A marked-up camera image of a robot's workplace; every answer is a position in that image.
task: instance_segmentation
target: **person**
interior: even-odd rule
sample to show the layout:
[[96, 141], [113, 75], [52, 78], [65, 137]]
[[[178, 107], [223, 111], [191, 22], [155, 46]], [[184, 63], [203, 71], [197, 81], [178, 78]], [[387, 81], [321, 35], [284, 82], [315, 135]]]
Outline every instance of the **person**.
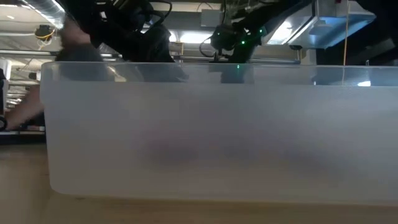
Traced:
[[[71, 18], [67, 17], [60, 31], [62, 50], [59, 52], [55, 61], [63, 62], [102, 62], [101, 54], [91, 44], [90, 35], [83, 32], [78, 24]], [[68, 78], [71, 80], [84, 79], [84, 74], [73, 72], [73, 66], [65, 66], [67, 68]], [[108, 73], [106, 68], [92, 70], [91, 75], [97, 76], [97, 80], [107, 80]], [[39, 116], [44, 111], [44, 106], [40, 102], [40, 86], [32, 86], [30, 92], [25, 99], [17, 105], [12, 111], [6, 115], [7, 129], [13, 130], [18, 128], [22, 123]]]

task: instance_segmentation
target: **wire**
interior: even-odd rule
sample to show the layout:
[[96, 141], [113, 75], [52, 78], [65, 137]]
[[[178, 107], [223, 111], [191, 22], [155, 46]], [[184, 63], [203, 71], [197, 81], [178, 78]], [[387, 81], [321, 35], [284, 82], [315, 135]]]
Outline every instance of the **wire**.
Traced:
[[160, 24], [164, 21], [164, 18], [165, 18], [165, 17], [164, 17], [164, 15], [163, 15], [163, 13], [161, 13], [161, 12], [159, 12], [159, 11], [155, 11], [155, 10], [151, 10], [151, 11], [149, 11], [148, 13], [159, 17], [159, 20], [156, 21], [156, 22], [152, 25], [152, 27], [153, 27], [153, 26], [156, 26], [156, 25], [160, 25]]
[[225, 22], [225, 17], [226, 17], [226, 0], [223, 1], [224, 4], [224, 16], [223, 16], [223, 20], [221, 21], [221, 24], [224, 24]]
[[214, 55], [215, 55], [215, 53], [213, 53], [213, 55], [207, 55], [207, 54], [205, 54], [203, 51], [202, 51], [202, 49], [201, 49], [201, 47], [202, 47], [202, 45], [205, 43], [205, 41], [206, 40], [208, 40], [208, 39], [210, 39], [211, 38], [211, 36], [210, 37], [208, 37], [208, 38], [206, 38], [202, 43], [200, 43], [200, 45], [199, 45], [199, 51], [200, 51], [200, 53], [203, 55], [203, 56], [205, 56], [205, 57], [214, 57]]
[[[51, 44], [51, 42], [48, 43], [47, 45], [44, 44], [44, 43], [43, 43], [43, 45], [40, 45], [39, 43], [37, 43], [37, 44], [39, 45], [39, 49], [37, 49], [37, 50], [42, 50], [43, 47], [47, 46], [48, 44]], [[27, 68], [27, 67], [30, 65], [30, 63], [31, 63], [32, 61], [33, 61], [33, 58], [31, 58], [31, 59], [25, 64], [25, 66], [23, 66], [23, 67], [18, 71], [18, 73], [15, 74], [15, 76], [20, 76], [20, 75], [21, 75], [21, 72], [23, 72], [23, 70], [25, 70], [25, 68]]]
[[41, 49], [42, 49], [43, 47], [45, 47], [45, 46], [50, 45], [51, 43], [52, 43], [52, 39], [49, 40], [49, 41], [47, 41], [47, 39], [46, 39], [45, 41], [43, 41], [43, 40], [37, 40], [37, 45], [38, 45], [39, 47], [41, 47]]
[[347, 20], [346, 20], [346, 38], [344, 41], [344, 56], [343, 56], [343, 78], [341, 79], [341, 85], [344, 85], [344, 77], [346, 74], [346, 57], [347, 57], [347, 40], [348, 40], [348, 22], [349, 22], [349, 10], [351, 4], [347, 1]]
[[171, 2], [168, 2], [168, 1], [163, 1], [163, 0], [156, 0], [157, 2], [162, 2], [162, 3], [166, 3], [166, 4], [169, 4], [170, 5], [170, 7], [169, 7], [169, 11], [164, 15], [164, 18], [167, 18], [167, 16], [169, 16], [170, 15], [170, 13], [172, 12], [172, 9], [173, 9], [173, 4], [171, 3]]
[[206, 5], [208, 5], [208, 6], [210, 7], [210, 9], [213, 9], [213, 6], [211, 6], [211, 5], [208, 4], [207, 2], [201, 2], [201, 3], [198, 5], [198, 7], [197, 7], [197, 12], [199, 11], [199, 7], [200, 7], [202, 4], [206, 4]]

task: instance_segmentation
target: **wooden table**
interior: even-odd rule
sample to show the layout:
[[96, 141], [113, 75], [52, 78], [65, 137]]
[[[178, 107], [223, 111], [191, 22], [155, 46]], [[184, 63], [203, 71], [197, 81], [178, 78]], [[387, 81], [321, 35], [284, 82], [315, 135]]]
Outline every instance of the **wooden table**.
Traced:
[[51, 190], [45, 146], [0, 146], [0, 223], [398, 223], [398, 208], [74, 197]]

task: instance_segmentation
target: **ceiling pipe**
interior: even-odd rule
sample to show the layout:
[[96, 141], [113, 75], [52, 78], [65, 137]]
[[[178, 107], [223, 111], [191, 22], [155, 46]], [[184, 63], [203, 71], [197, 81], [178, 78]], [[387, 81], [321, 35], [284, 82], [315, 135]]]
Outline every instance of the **ceiling pipe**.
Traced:
[[22, 0], [25, 4], [42, 15], [56, 28], [63, 27], [65, 10], [56, 0]]
[[31, 36], [35, 35], [34, 33], [20, 33], [20, 32], [3, 32], [0, 31], [0, 37], [26, 37], [26, 36]]

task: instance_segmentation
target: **black cable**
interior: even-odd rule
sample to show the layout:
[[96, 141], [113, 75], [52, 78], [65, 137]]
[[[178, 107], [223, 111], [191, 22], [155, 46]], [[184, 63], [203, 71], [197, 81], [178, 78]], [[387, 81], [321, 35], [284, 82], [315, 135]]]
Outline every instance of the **black cable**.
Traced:
[[201, 50], [202, 45], [205, 43], [206, 40], [208, 40], [208, 39], [210, 39], [210, 38], [211, 38], [211, 36], [208, 37], [208, 38], [206, 38], [206, 39], [205, 39], [202, 43], [200, 43], [200, 45], [199, 45], [199, 51], [200, 51], [200, 53], [201, 53], [203, 56], [205, 56], [205, 57], [214, 57], [214, 55], [215, 55], [215, 53], [213, 53], [213, 55], [207, 55], [207, 54], [205, 54], [205, 53]]
[[156, 21], [152, 26], [160, 25], [165, 19], [165, 16], [163, 15], [163, 13], [161, 13], [159, 11], [152, 10], [152, 11], [148, 11], [148, 13], [159, 17], [159, 20]]
[[172, 4], [171, 2], [163, 1], [163, 0], [156, 0], [156, 2], [162, 2], [162, 3], [166, 3], [166, 4], [169, 4], [169, 5], [170, 5], [169, 11], [164, 15], [164, 17], [167, 18], [167, 16], [169, 16], [170, 13], [172, 12], [173, 4]]
[[225, 17], [226, 17], [226, 0], [224, 0], [223, 4], [224, 4], [224, 16], [223, 16], [223, 21], [221, 21], [221, 24], [224, 24], [224, 22], [225, 22]]
[[210, 9], [213, 9], [213, 6], [211, 6], [211, 5], [208, 4], [207, 2], [201, 2], [201, 3], [198, 5], [198, 7], [197, 7], [197, 11], [199, 11], [199, 7], [200, 7], [202, 4], [206, 4], [206, 5], [208, 5], [208, 6], [210, 7]]

